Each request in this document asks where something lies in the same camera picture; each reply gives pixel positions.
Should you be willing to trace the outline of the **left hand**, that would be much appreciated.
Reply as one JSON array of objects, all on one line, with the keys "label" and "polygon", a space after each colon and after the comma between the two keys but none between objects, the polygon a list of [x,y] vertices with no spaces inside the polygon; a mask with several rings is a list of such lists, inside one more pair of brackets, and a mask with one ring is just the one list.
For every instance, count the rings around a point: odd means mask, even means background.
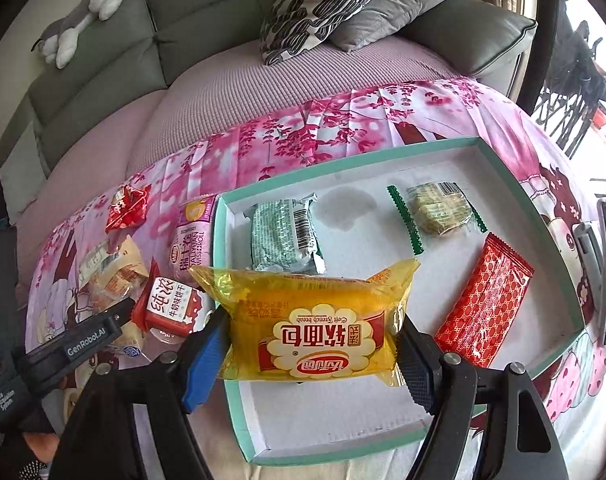
[{"label": "left hand", "polygon": [[56,434],[42,432],[23,432],[22,437],[28,448],[27,463],[20,469],[21,480],[40,479],[41,471],[52,462],[60,442]]}]

